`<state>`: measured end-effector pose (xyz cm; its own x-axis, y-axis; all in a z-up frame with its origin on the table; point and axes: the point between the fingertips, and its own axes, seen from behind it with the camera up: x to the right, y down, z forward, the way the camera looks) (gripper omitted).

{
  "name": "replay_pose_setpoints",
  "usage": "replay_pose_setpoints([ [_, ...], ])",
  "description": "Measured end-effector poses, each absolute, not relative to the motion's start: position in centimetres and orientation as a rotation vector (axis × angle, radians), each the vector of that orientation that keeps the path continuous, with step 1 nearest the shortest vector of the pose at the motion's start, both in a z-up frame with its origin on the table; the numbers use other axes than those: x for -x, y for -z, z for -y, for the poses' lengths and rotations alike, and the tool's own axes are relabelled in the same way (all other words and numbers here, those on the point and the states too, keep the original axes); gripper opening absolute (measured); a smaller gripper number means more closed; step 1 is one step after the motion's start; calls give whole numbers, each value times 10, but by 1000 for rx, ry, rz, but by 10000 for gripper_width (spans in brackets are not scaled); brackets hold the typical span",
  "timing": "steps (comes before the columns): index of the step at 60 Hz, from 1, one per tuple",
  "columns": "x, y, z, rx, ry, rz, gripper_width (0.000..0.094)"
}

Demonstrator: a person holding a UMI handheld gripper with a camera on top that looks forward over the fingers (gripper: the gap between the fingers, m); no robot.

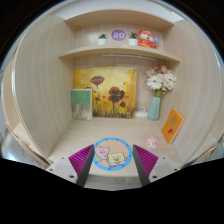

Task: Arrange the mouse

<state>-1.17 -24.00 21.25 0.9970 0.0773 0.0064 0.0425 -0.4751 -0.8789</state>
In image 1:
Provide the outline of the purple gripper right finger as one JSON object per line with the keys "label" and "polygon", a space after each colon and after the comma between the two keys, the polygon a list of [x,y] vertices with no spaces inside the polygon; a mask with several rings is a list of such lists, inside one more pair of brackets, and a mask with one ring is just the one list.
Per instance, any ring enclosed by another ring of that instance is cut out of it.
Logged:
{"label": "purple gripper right finger", "polygon": [[168,157],[158,157],[138,145],[133,146],[133,157],[143,186],[180,170]]}

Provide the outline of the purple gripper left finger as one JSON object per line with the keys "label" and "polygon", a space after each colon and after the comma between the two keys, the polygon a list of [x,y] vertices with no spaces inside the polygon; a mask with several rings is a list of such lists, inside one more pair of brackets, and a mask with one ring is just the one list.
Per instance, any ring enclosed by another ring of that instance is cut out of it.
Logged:
{"label": "purple gripper left finger", "polygon": [[84,187],[93,161],[94,146],[87,146],[69,157],[60,157],[47,171]]}

